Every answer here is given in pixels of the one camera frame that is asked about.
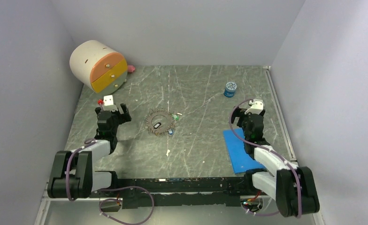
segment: gray marble surface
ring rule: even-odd
[[[223,95],[228,81],[238,85],[232,98]],[[117,105],[128,106],[132,121],[119,126],[116,150],[96,164],[97,170],[114,170],[121,178],[234,176],[222,131],[229,129],[233,107],[247,98],[264,100],[265,137],[277,152],[289,157],[262,67],[137,67],[113,96]],[[66,150],[94,137],[94,108],[100,98],[84,86]],[[155,136],[145,129],[144,118],[155,108],[183,114],[173,136]]]

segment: gear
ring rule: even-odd
[[[152,120],[156,116],[163,116],[168,121],[167,124],[162,124],[162,126],[159,126],[157,128],[154,128],[152,124]],[[156,110],[150,110],[148,115],[145,118],[146,123],[146,129],[150,134],[155,135],[165,135],[168,133],[168,131],[175,127],[176,120],[173,118],[173,113],[169,112],[165,109],[156,109]]]

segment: yellow drawer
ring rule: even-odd
[[[127,71],[127,62],[125,59],[120,61],[116,66],[112,67],[104,75],[92,82],[92,87],[96,93],[100,93],[104,88],[110,85],[114,80]]]

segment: cylindrical drawer box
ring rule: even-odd
[[[122,54],[95,41],[86,41],[71,54],[72,73],[96,93],[109,95],[126,80],[127,62]]]

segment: blue foam mat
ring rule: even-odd
[[[235,132],[240,137],[244,138],[244,132],[241,128],[235,129]],[[246,154],[244,143],[239,140],[231,130],[224,130],[222,135],[225,139],[234,173],[243,173],[250,169],[265,168],[262,164],[254,161]]]

